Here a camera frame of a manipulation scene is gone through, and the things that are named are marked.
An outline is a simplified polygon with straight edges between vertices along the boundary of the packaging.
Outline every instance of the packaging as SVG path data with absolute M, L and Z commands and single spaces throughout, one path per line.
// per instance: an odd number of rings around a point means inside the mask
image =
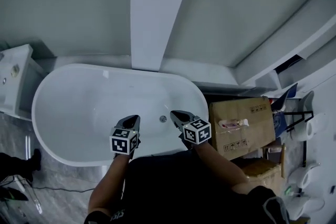
M 241 157 L 275 140 L 271 106 L 267 97 L 211 103 L 209 119 L 212 145 L 228 160 Z M 247 119 L 249 126 L 224 129 L 221 120 Z
M 281 164 L 264 158 L 241 159 L 237 165 L 243 170 L 254 187 L 264 186 L 280 196 L 286 180 L 281 176 Z
M 244 126 L 248 126 L 248 120 L 247 119 L 243 119 L 243 120 L 221 120 L 218 123 L 220 125 L 220 127 L 226 129 L 226 128 L 230 128 L 230 129 L 238 129 Z

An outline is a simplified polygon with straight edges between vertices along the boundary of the bathtub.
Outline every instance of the bathtub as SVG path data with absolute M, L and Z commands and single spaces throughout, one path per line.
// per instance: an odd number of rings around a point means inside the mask
M 42 147 L 56 160 L 102 166 L 113 160 L 111 128 L 134 114 L 141 117 L 141 144 L 134 158 L 186 150 L 170 119 L 171 110 L 208 119 L 204 96 L 183 77 L 72 64 L 54 70 L 39 85 L 32 121 Z

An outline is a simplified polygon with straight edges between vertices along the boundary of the black cable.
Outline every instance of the black cable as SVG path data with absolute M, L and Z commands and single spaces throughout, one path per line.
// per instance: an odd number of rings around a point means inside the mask
M 26 179 L 19 179 L 19 180 L 15 180 L 14 176 L 13 177 L 13 180 L 12 181 L 9 181 L 9 182 L 4 182 L 5 184 L 2 184 L 0 185 L 0 187 L 3 187 L 3 186 L 6 186 L 10 183 L 13 183 L 13 182 L 17 182 L 17 181 L 24 181 Z M 31 186 L 30 184 L 26 185 L 26 184 L 23 184 L 24 186 L 29 186 L 30 188 L 33 189 L 33 192 L 34 192 L 34 189 L 50 189 L 50 190 L 63 190 L 63 191 L 68 191 L 70 193 L 85 193 L 87 191 L 90 191 L 90 190 L 94 190 L 94 188 L 90 188 L 90 189 L 86 189 L 86 190 L 73 190 L 73 189 L 65 189 L 65 188 L 50 188 L 50 187 L 33 187 Z
M 8 177 L 9 177 L 9 176 L 6 176 L 6 178 L 3 179 L 0 183 L 6 183 L 6 182 L 4 182 L 4 181 L 6 181 Z
M 65 189 L 65 188 L 49 188 L 49 187 L 41 187 L 41 188 L 37 188 L 37 187 L 31 187 L 32 189 L 50 189 L 50 190 L 64 190 L 64 191 L 68 191 L 70 193 L 85 193 L 87 191 L 90 190 L 94 190 L 94 188 L 90 188 L 90 189 L 86 189 L 86 190 L 73 190 L 73 189 Z
M 32 186 L 30 186 L 32 189 L 32 191 L 33 191 L 33 193 L 34 193 L 34 195 L 35 195 L 35 197 L 36 197 L 36 199 L 38 200 L 38 198 L 37 198 L 37 195 L 36 195 L 36 193 L 35 193 L 35 191 L 34 191 L 34 189 L 33 189 L 33 187 Z

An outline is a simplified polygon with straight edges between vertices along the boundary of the marble floor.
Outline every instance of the marble floor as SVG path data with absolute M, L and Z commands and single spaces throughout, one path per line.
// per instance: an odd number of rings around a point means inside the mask
M 297 99 L 287 101 L 286 111 L 292 111 L 297 102 Z M 31 122 L 0 114 L 0 152 L 25 159 L 26 136 L 30 136 L 32 150 L 39 148 L 42 153 L 41 171 L 34 173 L 33 187 L 87 190 L 95 188 L 102 178 L 102 167 L 72 167 L 53 159 L 37 141 Z M 281 139 L 287 145 L 285 174 L 288 176 L 302 164 L 303 144 L 291 140 L 289 133 L 283 133 Z M 8 186 L 19 189 L 16 182 Z M 92 190 L 76 193 L 50 189 L 35 189 L 34 193 L 29 187 L 27 191 L 25 194 L 29 201 L 0 202 L 0 216 L 8 223 L 83 223 L 92 193 Z M 35 206 L 35 195 L 41 205 L 42 214 L 39 214 Z M 285 202 L 289 199 L 291 197 L 284 197 Z

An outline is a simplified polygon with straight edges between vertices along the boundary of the gray wall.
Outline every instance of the gray wall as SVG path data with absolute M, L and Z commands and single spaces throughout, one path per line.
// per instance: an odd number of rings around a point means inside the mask
M 0 46 L 27 42 L 42 58 L 130 55 L 130 0 L 0 0 Z
M 165 56 L 234 67 L 304 1 L 183 0 Z

